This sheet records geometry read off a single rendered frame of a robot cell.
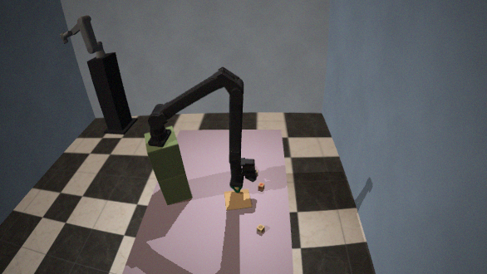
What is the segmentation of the tan flat mat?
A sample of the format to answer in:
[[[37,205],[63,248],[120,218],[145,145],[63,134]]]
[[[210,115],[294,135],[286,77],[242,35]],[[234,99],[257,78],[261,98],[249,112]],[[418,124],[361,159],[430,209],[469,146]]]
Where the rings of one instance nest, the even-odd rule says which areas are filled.
[[[251,208],[251,200],[248,189],[241,189],[240,193],[234,191],[224,192],[226,210]]]

